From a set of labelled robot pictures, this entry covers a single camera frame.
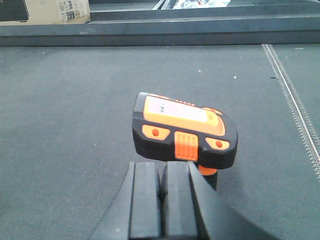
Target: gray floor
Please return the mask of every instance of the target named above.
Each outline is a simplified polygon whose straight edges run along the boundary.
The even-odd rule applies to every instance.
[[[275,50],[319,133],[320,45]],[[273,76],[260,45],[0,48],[0,239],[91,234],[128,162],[147,161],[131,131],[143,91],[228,114],[238,153],[218,192],[281,239],[318,240],[320,183]]]

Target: white label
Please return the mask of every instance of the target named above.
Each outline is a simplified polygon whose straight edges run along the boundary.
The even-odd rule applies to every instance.
[[[207,122],[205,110],[158,97],[150,97],[148,112],[198,122]]]
[[[87,0],[55,0],[60,20],[70,22],[88,14]]]

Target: orange button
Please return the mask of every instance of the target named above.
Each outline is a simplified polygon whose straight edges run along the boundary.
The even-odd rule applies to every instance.
[[[157,126],[142,125],[142,133],[149,139],[163,141],[170,134],[170,130]]]
[[[218,148],[222,148],[222,143],[220,141],[215,141],[215,145],[218,147]]]
[[[152,135],[155,136],[155,137],[158,137],[158,136],[159,136],[159,130],[156,129],[156,128],[154,128],[154,129],[152,130]]]
[[[202,109],[207,110],[207,111],[210,111],[210,112],[213,112],[213,113],[215,113],[215,114],[221,114],[221,115],[222,115],[222,112],[220,112],[220,111],[218,111],[218,110],[216,110],[216,109],[214,109],[214,108],[203,107]]]
[[[205,140],[209,144],[209,146],[215,150],[223,151],[230,147],[230,143],[228,141],[214,139],[211,137],[206,137]]]

